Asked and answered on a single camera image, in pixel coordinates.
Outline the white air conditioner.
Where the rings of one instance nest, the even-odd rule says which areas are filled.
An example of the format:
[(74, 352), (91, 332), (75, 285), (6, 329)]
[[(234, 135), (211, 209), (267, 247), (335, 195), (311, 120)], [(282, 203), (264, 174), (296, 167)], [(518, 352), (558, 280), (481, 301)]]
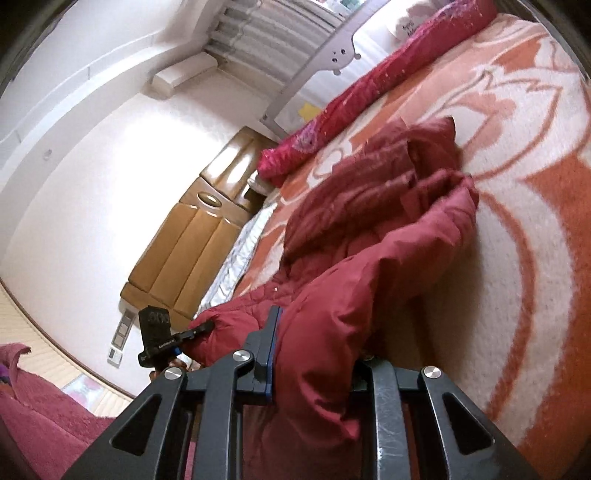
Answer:
[(159, 95), (169, 98), (185, 82), (214, 71), (217, 67), (214, 56), (200, 52), (156, 73), (151, 80), (151, 87)]

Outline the grey bed guard rail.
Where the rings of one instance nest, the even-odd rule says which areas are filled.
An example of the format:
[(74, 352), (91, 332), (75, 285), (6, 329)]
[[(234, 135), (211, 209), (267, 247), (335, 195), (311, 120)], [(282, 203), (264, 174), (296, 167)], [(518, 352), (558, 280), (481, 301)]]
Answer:
[(446, 1), (362, 1), (273, 99), (262, 123), (287, 137), (389, 55)]

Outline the white wall switch panel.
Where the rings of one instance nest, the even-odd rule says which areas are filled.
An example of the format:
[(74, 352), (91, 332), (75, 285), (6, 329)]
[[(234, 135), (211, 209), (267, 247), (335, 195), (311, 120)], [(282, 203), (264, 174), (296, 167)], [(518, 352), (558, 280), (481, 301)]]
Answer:
[(111, 346), (107, 355), (107, 363), (116, 369), (120, 367), (123, 356), (123, 348), (131, 331), (134, 317), (134, 312), (125, 310), (121, 316), (116, 331), (113, 334)]

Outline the red floral rolled quilt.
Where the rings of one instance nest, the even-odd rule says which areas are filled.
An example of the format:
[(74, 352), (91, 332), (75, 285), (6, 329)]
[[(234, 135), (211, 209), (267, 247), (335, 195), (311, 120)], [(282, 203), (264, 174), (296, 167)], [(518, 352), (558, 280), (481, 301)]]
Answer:
[(300, 130), (273, 149), (263, 150), (257, 173), (276, 187), (333, 138), (346, 130), (370, 105), (420, 69), (488, 26), (496, 17), (491, 0), (454, 1), (415, 30), (393, 54), (345, 92)]

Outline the pink fleece sleeve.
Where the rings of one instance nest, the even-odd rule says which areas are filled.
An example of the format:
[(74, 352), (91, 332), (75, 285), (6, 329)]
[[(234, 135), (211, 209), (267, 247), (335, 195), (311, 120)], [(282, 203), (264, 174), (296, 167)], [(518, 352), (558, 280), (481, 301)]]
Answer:
[(1, 477), (60, 479), (112, 419), (21, 369), (29, 352), (21, 343), (1, 346)]

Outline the white striped pillow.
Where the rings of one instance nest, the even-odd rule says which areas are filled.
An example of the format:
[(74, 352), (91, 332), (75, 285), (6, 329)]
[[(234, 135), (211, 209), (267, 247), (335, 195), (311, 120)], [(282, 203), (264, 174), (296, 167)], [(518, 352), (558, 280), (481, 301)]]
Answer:
[(238, 283), (242, 280), (246, 270), (249, 269), (259, 239), (276, 207), (276, 202), (263, 206), (242, 228), (211, 286), (206, 291), (204, 298), (201, 299), (197, 313), (193, 318), (197, 318), (199, 314), (209, 308), (228, 302), (235, 294)]

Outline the dark red puffer jacket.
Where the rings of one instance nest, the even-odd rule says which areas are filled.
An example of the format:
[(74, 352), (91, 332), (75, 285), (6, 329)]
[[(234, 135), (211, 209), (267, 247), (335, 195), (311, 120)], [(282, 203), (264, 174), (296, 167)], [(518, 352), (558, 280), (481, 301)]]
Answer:
[(276, 274), (202, 311), (185, 353), (209, 366), (279, 306), (273, 402), (245, 409), (247, 479), (352, 479), (361, 425), (353, 366), (396, 309), (426, 292), (476, 229), (479, 195), (460, 170), (450, 117), (393, 121), (342, 159), (297, 206)]

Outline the orange white floral blanket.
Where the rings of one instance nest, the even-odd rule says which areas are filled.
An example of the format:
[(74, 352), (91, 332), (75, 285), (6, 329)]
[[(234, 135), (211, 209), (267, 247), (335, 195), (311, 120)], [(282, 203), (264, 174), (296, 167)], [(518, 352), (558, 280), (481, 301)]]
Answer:
[(287, 219), (336, 163), (391, 120), (445, 116), (480, 193), (477, 235), (380, 347), (440, 367), (542, 477), (588, 477), (590, 87), (541, 25), (499, 15), (291, 174), (238, 292), (276, 272)]

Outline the grey striped curtain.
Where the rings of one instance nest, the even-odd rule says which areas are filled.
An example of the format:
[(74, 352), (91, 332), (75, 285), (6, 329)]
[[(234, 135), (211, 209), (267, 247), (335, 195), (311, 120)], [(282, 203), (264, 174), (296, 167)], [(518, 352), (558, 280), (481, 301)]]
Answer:
[(205, 51), (283, 87), (342, 22), (315, 1), (228, 1)]

